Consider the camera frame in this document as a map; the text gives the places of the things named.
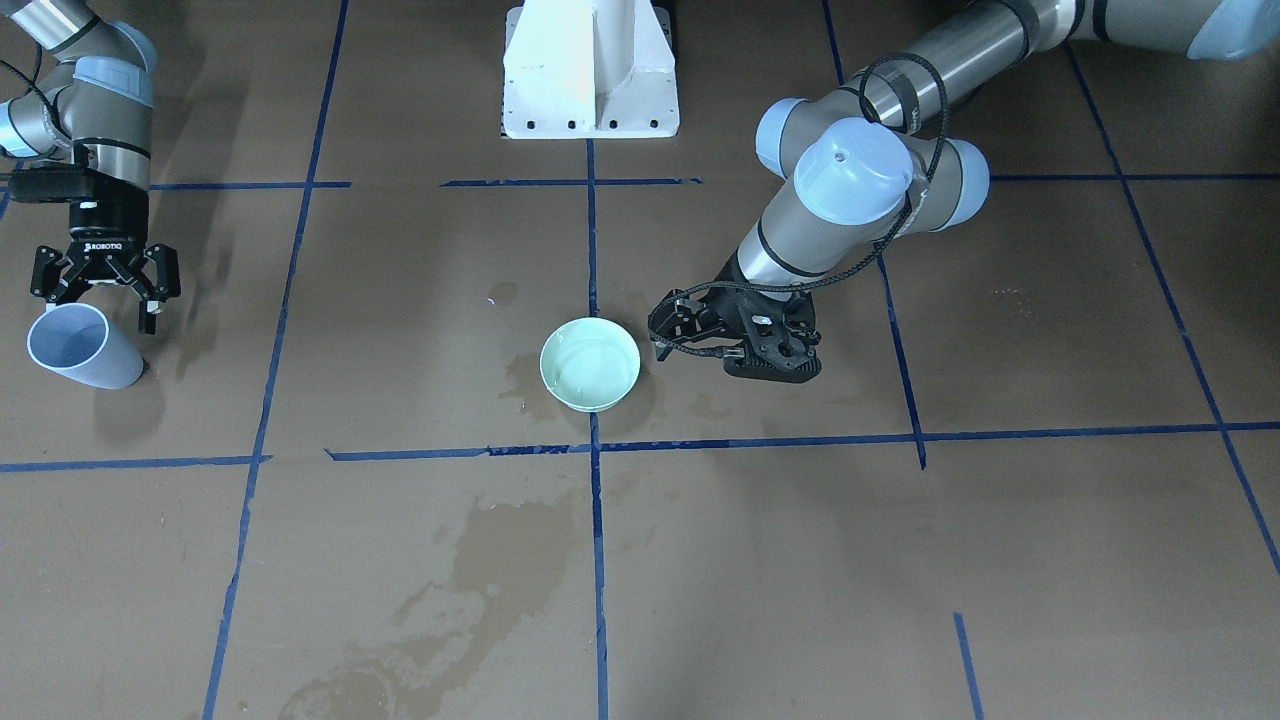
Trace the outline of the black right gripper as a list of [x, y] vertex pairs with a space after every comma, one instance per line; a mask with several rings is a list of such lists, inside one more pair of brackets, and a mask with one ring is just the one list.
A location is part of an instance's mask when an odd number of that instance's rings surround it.
[[29, 293], [58, 306], [77, 302], [95, 283], [128, 286], [140, 299], [138, 332], [156, 334], [165, 304], [180, 296], [180, 264], [173, 247], [146, 249], [147, 231], [148, 196], [133, 184], [70, 201], [70, 246], [36, 249]]

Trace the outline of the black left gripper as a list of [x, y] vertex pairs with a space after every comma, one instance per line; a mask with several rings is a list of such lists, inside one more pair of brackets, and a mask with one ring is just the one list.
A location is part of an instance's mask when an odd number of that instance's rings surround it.
[[[722, 360], [727, 374], [753, 380], [812, 380], [820, 373], [820, 332], [809, 293], [781, 300], [754, 290], [717, 287], [701, 299], [669, 291], [652, 311], [655, 360], [671, 354]], [[690, 347], [684, 341], [732, 340], [731, 346]]]

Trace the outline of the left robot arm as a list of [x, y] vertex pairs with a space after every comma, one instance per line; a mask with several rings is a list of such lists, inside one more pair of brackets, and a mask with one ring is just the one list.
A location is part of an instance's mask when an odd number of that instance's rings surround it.
[[902, 234], [973, 218], [989, 165], [948, 132], [952, 105], [1070, 38], [1238, 60], [1277, 37], [1275, 1], [972, 1], [910, 47], [815, 101], [760, 119], [755, 150], [783, 181], [717, 278], [668, 292], [646, 332], [658, 361], [721, 360], [748, 379], [803, 383], [820, 370], [812, 295], [858, 273]]

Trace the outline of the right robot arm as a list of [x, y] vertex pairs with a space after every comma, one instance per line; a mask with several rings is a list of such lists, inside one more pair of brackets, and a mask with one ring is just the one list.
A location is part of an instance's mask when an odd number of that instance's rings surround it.
[[83, 1], [5, 1], [3, 14], [55, 61], [3, 104], [3, 154], [20, 160], [10, 199], [68, 209], [67, 249], [36, 250], [29, 293], [56, 307], [127, 287], [140, 332], [154, 334], [180, 295], [177, 251], [148, 238], [156, 47]]

